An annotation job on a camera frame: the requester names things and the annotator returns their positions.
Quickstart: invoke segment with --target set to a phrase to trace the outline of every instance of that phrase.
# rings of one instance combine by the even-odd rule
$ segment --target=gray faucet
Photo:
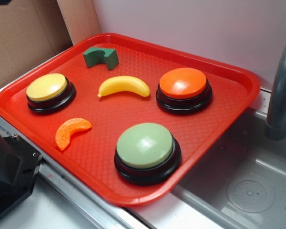
[[[286,137],[286,46],[272,88],[265,135],[272,140]]]

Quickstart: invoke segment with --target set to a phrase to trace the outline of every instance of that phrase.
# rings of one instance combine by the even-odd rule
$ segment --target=plastic banana
[[[143,97],[148,97],[150,90],[141,79],[133,76],[116,76],[105,80],[100,88],[98,97],[110,95],[117,92],[133,92]]]

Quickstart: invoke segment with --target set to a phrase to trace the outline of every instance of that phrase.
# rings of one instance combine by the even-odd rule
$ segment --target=sink basin
[[[247,109],[172,193],[223,228],[286,229],[286,139],[267,139],[265,119]]]

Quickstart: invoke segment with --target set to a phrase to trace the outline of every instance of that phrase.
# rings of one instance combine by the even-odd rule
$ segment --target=black object
[[[181,162],[181,149],[177,140],[173,137],[173,149],[168,158],[152,168],[133,168],[126,165],[119,157],[115,149],[114,164],[119,174],[127,182],[140,186],[159,184],[167,180],[179,167]]]
[[[0,0],[0,5],[7,5],[11,0]]]
[[[211,102],[213,90],[206,80],[206,87],[199,95],[189,99],[173,99],[162,93],[160,84],[156,92],[158,105],[172,114],[188,115],[204,109]]]
[[[28,96],[28,107],[39,115],[54,113],[69,105],[76,96],[74,85],[66,78],[66,88],[54,98],[45,101],[32,101]]]
[[[33,192],[41,154],[18,135],[0,135],[0,219]]]
[[[286,137],[286,46],[271,92],[265,135],[272,140],[282,140]]]

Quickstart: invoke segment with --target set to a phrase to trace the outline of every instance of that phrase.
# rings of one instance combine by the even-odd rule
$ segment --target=plastic tray
[[[90,47],[116,49],[120,63],[113,70],[105,64],[88,68],[82,54]],[[167,71],[185,66],[205,73],[213,89],[212,101],[195,114],[166,113],[156,103],[158,82]],[[64,74],[75,85],[76,98],[59,112],[33,114],[27,106],[26,88],[48,73]],[[144,80],[150,87],[150,96],[121,92],[98,98],[100,84],[119,75]],[[247,70],[109,33],[82,41],[5,88],[0,93],[0,115],[105,200],[119,206],[135,206],[168,193],[249,106],[259,90],[257,77]],[[55,145],[55,132],[63,122],[75,117],[89,120],[92,129],[72,136],[70,146],[61,152]],[[167,181],[148,187],[122,180],[113,162],[122,132],[144,122],[165,126],[182,150],[182,162],[174,174]]]

